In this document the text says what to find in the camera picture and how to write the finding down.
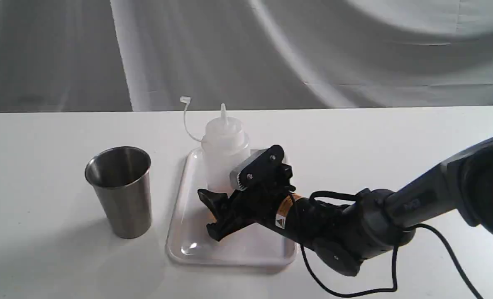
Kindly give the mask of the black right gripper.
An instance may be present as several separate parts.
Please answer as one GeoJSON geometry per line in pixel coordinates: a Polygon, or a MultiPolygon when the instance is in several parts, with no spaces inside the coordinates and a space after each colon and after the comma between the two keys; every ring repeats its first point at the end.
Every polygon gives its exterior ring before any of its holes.
{"type": "Polygon", "coordinates": [[[199,200],[215,221],[206,225],[216,242],[252,224],[277,233],[300,233],[301,212],[291,183],[293,169],[282,164],[285,152],[280,145],[258,150],[229,174],[233,193],[198,189],[199,200]]]}

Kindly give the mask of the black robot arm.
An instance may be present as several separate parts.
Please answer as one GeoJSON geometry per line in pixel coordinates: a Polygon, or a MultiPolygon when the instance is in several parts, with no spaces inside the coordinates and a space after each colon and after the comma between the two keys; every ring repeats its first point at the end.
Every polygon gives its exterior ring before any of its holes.
{"type": "Polygon", "coordinates": [[[332,270],[354,277],[363,261],[412,240],[420,223],[457,210],[471,227],[493,234],[493,137],[438,163],[402,189],[357,194],[296,195],[279,145],[259,151],[232,180],[228,196],[206,189],[200,201],[215,218],[206,225],[220,242],[254,223],[315,252],[332,270]]]}

